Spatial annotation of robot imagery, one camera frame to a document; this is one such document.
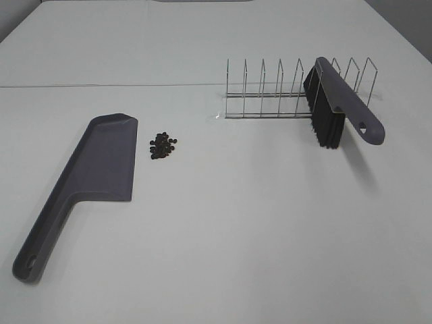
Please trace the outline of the pile of coffee beans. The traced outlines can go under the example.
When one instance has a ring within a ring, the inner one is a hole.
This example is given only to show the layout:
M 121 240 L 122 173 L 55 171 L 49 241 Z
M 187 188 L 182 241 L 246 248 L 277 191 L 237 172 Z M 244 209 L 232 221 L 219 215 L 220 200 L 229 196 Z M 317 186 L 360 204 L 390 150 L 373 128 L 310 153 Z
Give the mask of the pile of coffee beans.
M 172 138 L 167 132 L 156 134 L 155 138 L 149 141 L 149 153 L 151 159 L 164 159 L 175 151 L 177 138 Z

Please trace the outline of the grey plastic dustpan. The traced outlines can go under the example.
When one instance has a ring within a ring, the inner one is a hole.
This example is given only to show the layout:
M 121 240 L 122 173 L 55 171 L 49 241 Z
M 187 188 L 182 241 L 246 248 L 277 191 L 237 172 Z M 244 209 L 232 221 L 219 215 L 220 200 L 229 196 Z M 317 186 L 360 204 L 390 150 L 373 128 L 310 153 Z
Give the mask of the grey plastic dustpan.
M 138 120 L 124 113 L 90 121 L 13 262 L 16 279 L 40 281 L 77 203 L 132 200 L 137 131 Z

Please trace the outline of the grey hand brush black bristles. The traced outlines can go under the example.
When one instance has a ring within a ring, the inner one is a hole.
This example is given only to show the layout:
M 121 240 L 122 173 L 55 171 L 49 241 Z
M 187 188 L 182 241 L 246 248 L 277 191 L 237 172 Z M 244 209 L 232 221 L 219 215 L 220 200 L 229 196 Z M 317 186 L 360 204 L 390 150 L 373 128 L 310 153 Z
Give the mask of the grey hand brush black bristles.
M 303 83 L 311 125 L 321 147 L 340 145 L 345 121 L 369 144 L 381 145 L 385 128 L 325 57 L 318 57 Z

